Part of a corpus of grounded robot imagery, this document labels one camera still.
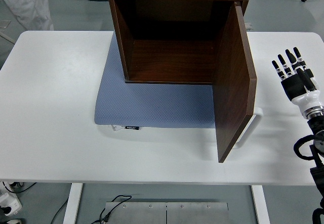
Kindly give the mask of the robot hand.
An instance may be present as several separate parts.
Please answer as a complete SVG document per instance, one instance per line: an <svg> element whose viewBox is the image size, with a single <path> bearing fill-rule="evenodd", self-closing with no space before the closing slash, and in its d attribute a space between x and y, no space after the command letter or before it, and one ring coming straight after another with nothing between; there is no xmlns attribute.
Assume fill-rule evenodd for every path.
<svg viewBox="0 0 324 224"><path fill-rule="evenodd" d="M323 116L323 104L320 102L320 89L310 68L306 65L297 47L293 52L285 50L287 63L281 54L279 63L272 61L282 88L288 99L296 106L305 119Z"/></svg>

